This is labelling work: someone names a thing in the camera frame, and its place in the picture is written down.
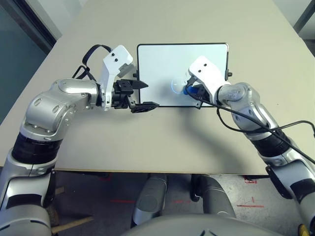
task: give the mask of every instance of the white table surface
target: white table surface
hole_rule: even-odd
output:
[[[94,44],[123,44],[136,62],[140,43],[227,42],[230,82],[247,82],[279,125],[314,122],[315,59],[271,0],[89,0],[39,67],[0,127],[0,164],[13,146],[28,103],[71,77]],[[100,75],[105,50],[89,65]],[[230,114],[223,118],[233,124]],[[306,125],[286,130],[314,158]],[[56,165],[61,170],[266,174],[243,134],[207,108],[86,111],[75,118]]]

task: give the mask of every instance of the robotic arm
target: robotic arm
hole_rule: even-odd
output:
[[[0,176],[0,235],[51,235],[43,207],[54,198],[57,152],[76,113],[94,107],[105,111],[129,107],[132,113],[139,113],[158,106],[133,100],[133,90],[147,87],[144,82],[114,82],[133,67],[132,61],[120,45],[104,58],[99,83],[58,80],[29,104]]]
[[[246,83],[231,85],[225,81],[219,69],[205,57],[199,57],[189,67],[189,73],[191,79],[188,86],[195,81],[202,85],[197,85],[201,91],[199,93],[201,100],[207,97],[214,106],[230,107],[261,124],[232,113],[236,125],[244,130],[246,138],[256,147],[259,156],[267,164],[267,173],[278,192],[284,198],[295,200],[306,226],[315,233],[314,164],[289,145],[296,147],[293,140],[280,129],[273,132],[261,129],[261,126],[275,129],[278,124],[260,104],[256,90]],[[187,90],[191,96],[199,100],[189,92],[189,88]]]

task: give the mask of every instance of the tablet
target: tablet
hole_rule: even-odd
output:
[[[227,79],[228,44],[139,44],[138,79],[149,87],[139,92],[140,101],[160,107],[192,107],[198,101],[183,93],[189,66],[199,57],[208,58]]]

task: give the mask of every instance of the power cord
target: power cord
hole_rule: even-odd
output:
[[[88,51],[87,53],[85,53],[84,57],[82,58],[82,63],[84,65],[81,65],[78,67],[78,69],[75,71],[75,73],[72,75],[72,78],[73,79],[77,79],[77,80],[82,80],[85,76],[88,76],[88,78],[90,80],[93,80],[96,82],[96,79],[94,78],[94,76],[90,73],[90,68],[88,67],[88,60],[90,58],[90,56],[93,54],[93,52],[99,48],[99,47],[102,47],[104,49],[106,49],[106,51],[108,51],[109,53],[112,51],[112,49],[106,45],[103,45],[103,44],[96,44],[94,46],[92,46]],[[79,73],[79,71],[83,69],[83,72],[78,76],[76,77],[76,75]]]
[[[312,126],[312,129],[313,131],[315,132],[315,127],[314,127],[314,124],[312,124],[311,122],[309,121],[305,121],[305,120],[301,120],[301,121],[297,121],[297,122],[294,122],[294,123],[291,123],[291,124],[288,124],[288,125],[285,125],[285,126],[282,126],[282,127],[277,127],[275,129],[270,129],[268,128],[267,126],[263,125],[261,122],[243,114],[243,113],[240,113],[238,111],[234,111],[232,109],[229,109],[229,108],[226,108],[226,107],[223,107],[223,106],[220,106],[220,105],[217,105],[217,104],[214,104],[212,102],[209,102],[207,100],[204,100],[204,99],[201,99],[199,97],[196,97],[193,95],[193,93],[191,93],[188,89],[189,86],[192,86],[192,84],[194,83],[196,79],[194,78],[191,78],[188,80],[187,82],[187,85],[185,86],[185,90],[187,92],[187,94],[192,97],[193,99],[197,100],[197,101],[200,101],[200,102],[203,102],[203,103],[206,103],[206,104],[209,104],[213,107],[216,107],[217,108],[217,114],[219,116],[219,119],[220,121],[223,123],[223,125],[231,130],[234,130],[234,131],[237,131],[237,132],[242,132],[242,133],[264,133],[264,132],[270,132],[272,135],[274,135],[275,137],[277,137],[278,139],[280,139],[281,141],[283,141],[284,143],[286,143],[290,148],[292,148],[293,150],[295,150],[296,152],[298,152],[299,154],[301,154],[302,156],[304,156],[307,160],[309,160],[310,162],[312,162],[313,164],[315,164],[315,160],[313,160],[311,157],[309,157],[308,155],[306,155],[304,152],[302,152],[300,149],[298,149],[297,147],[295,147],[294,145],[292,145],[290,142],[288,142],[287,140],[285,140],[284,138],[282,138],[280,135],[278,135],[275,131],[276,130],[280,130],[280,129],[284,129],[284,128],[288,128],[288,127],[291,127],[293,125],[296,125],[296,124],[299,124],[299,123],[308,123]],[[240,130],[240,129],[235,129],[233,127],[230,127],[228,126],[222,119],[221,115],[220,115],[220,111],[219,109],[222,109],[222,110],[225,110],[225,111],[228,111],[228,112],[231,112],[231,113],[234,113],[238,116],[241,116],[241,117],[244,117],[246,119],[249,119],[251,122],[259,125],[261,127],[262,130],[257,130],[257,131],[246,131],[246,130]]]

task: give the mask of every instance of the floor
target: floor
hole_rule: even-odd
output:
[[[268,178],[254,181],[236,175],[213,175],[227,192],[238,219],[286,236],[296,236],[302,220],[292,200],[283,199]],[[58,172],[65,193],[55,199],[61,224],[88,215],[94,221],[60,232],[60,236],[118,236],[130,227],[134,202],[147,174],[91,176]],[[190,175],[169,174],[163,214],[202,213],[202,200],[189,198]]]

